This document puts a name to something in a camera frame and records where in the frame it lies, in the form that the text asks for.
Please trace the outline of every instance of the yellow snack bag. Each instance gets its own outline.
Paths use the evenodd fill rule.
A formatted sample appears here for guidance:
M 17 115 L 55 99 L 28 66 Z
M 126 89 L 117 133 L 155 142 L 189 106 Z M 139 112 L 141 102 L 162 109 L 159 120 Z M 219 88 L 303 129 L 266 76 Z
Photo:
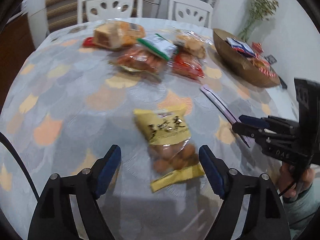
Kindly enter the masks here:
M 161 175 L 179 170 L 179 176 L 175 173 L 170 179 L 168 176 L 157 179 L 157 187 L 161 185 L 162 188 L 203 175 L 201 172 L 190 173 L 190 169 L 185 169 L 199 163 L 196 148 L 190 143 L 191 133 L 184 120 L 185 112 L 185 105 L 156 111 L 134 110 L 136 124 L 149 142 L 148 151 L 153 159 L 154 170 Z

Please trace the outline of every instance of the white chair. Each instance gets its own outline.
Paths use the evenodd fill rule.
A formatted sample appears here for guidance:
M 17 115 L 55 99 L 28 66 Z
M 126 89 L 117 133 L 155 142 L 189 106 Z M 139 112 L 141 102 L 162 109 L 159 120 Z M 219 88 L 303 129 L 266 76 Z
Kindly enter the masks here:
M 85 2 L 85 12 L 89 22 L 114 19 L 129 18 L 132 14 L 134 0 L 78 0 L 78 24 L 83 22 L 82 10 Z M 137 3 L 137 17 L 142 17 L 142 2 Z
M 168 19 L 172 20 L 173 14 L 178 22 L 191 23 L 211 28 L 213 8 L 210 4 L 200 0 L 170 0 Z

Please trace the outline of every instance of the green and white package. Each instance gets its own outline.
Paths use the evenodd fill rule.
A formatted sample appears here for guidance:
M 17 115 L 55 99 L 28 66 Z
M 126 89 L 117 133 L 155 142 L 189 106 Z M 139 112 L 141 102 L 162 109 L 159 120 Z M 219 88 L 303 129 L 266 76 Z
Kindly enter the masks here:
M 139 38 L 137 41 L 148 51 L 169 61 L 178 47 L 161 37 L 158 33 L 145 38 Z

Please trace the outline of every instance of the human hand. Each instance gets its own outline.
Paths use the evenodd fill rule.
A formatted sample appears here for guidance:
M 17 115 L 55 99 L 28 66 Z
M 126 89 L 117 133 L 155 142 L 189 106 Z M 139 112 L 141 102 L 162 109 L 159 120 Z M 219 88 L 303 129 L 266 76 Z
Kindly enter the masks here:
M 280 178 L 278 180 L 278 186 L 279 186 L 279 190 L 280 192 L 282 192 L 283 190 L 285 190 L 286 187 L 288 187 L 292 182 L 293 182 L 293 178 L 289 172 L 289 169 L 290 169 L 290 165 L 287 164 L 287 163 L 282 163 L 282 166 L 280 168 Z M 301 179 L 302 181 L 304 182 L 304 186 L 302 187 L 301 191 L 304 191 L 306 189 L 308 189 L 314 178 L 315 178 L 315 175 L 316 175 L 316 172 L 313 170 L 313 169 L 307 169 L 304 171 Z M 294 184 L 292 186 L 291 189 L 289 189 L 285 194 L 284 194 L 284 197 L 286 198 L 291 198 L 291 197 L 295 197 L 297 192 L 296 190 L 294 189 L 296 187 L 296 184 Z

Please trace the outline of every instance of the patterned tablecloth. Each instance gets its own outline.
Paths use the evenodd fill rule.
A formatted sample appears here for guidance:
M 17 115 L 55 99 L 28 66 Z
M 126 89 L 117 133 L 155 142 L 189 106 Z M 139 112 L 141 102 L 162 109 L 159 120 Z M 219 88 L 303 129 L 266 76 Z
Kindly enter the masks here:
M 212 30 L 168 20 L 125 19 L 148 33 L 175 26 L 212 39 Z M 207 144 L 229 167 L 244 174 L 262 172 L 276 178 L 279 163 L 248 149 L 230 131 L 230 124 L 200 91 L 208 84 L 237 116 L 268 114 L 296 120 L 296 111 L 280 87 L 259 89 L 242 81 L 208 50 L 205 78 L 199 82 L 165 75 L 161 84 L 120 73 L 108 64 L 119 53 L 82 48 L 101 22 L 85 23 L 50 34 L 30 55 L 14 80 L 0 116 L 0 131 L 11 141 L 41 193 L 50 174 L 62 177 L 91 167 L 112 144 L 122 150 L 119 175 L 98 204 L 116 239 L 202 240 L 221 200 L 206 177 L 192 179 L 151 193 L 157 178 L 151 168 L 147 142 L 133 122 L 134 108 L 161 109 L 185 103 L 186 122 L 196 147 Z M 0 146 L 0 206 L 16 231 L 27 239 L 36 200 L 12 156 Z M 242 230 L 248 197 L 234 232 Z M 85 230 L 79 211 L 80 235 Z

